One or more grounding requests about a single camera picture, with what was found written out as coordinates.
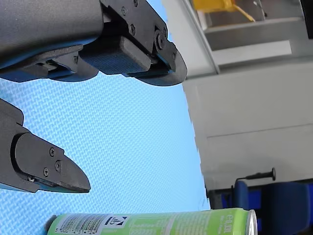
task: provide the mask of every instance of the can lid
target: can lid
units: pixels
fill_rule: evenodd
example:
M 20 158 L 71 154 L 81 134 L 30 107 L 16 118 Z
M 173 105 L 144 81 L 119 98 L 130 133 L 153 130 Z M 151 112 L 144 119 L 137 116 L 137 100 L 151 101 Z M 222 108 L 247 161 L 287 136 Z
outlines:
M 246 235 L 257 235 L 258 223 L 256 219 L 256 213 L 254 210 L 250 210 L 246 222 Z

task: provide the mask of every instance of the can label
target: can label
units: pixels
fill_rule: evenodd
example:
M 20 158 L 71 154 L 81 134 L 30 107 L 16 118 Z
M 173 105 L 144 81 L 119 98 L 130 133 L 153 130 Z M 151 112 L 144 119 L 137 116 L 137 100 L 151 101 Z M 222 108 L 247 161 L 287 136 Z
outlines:
M 245 235 L 243 209 L 156 214 L 65 214 L 48 235 Z

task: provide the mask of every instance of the yellow object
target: yellow object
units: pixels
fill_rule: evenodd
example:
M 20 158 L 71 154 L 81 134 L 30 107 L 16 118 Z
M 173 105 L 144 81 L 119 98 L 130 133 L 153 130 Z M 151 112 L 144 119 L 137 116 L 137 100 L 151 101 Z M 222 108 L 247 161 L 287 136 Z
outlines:
M 239 6 L 234 5 L 234 7 L 241 12 L 241 14 L 243 14 L 245 17 L 247 17 L 250 21 L 255 22 L 255 19 L 250 16 L 247 12 L 245 12 L 243 9 L 241 9 Z
M 236 5 L 235 0 L 193 0 L 197 11 L 206 13 L 218 11 L 239 11 L 250 21 L 255 22 L 254 18 Z

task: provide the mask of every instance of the light blue surface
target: light blue surface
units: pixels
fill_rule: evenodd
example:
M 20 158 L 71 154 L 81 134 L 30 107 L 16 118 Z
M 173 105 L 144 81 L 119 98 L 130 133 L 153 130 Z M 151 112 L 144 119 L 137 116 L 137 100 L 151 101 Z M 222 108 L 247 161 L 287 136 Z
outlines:
M 158 0 L 149 2 L 165 15 Z M 63 148 L 91 184 L 89 194 L 0 190 L 1 235 L 43 235 L 44 223 L 65 212 L 208 209 L 182 85 L 103 74 L 82 83 L 0 79 L 0 98 L 23 110 L 24 126 Z

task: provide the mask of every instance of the screw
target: screw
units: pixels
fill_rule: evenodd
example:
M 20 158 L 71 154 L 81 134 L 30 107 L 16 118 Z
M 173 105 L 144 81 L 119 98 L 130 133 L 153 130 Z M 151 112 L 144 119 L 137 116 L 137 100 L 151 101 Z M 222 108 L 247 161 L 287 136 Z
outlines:
M 54 157 L 54 154 L 55 154 L 54 148 L 50 148 L 49 153 L 50 153 L 50 156 Z
M 27 179 L 28 179 L 29 182 L 32 182 L 32 183 L 35 182 L 35 178 L 34 178 L 33 176 L 30 176 L 30 175 L 29 175 L 29 176 L 27 177 Z
M 157 45 L 160 50 L 163 50 L 165 44 L 165 37 L 163 34 L 158 34 L 157 36 Z
M 55 162 L 55 170 L 60 172 L 61 171 L 61 165 L 62 165 L 62 162 L 61 161 L 56 161 Z
M 126 16 L 126 8 L 124 6 L 122 7 L 122 13 L 123 13 L 123 16 Z
M 133 36 L 135 36 L 135 34 L 136 34 L 136 28 L 133 24 L 131 25 L 131 33 Z
M 49 168 L 45 167 L 44 168 L 44 176 L 48 177 L 48 175 L 49 175 Z

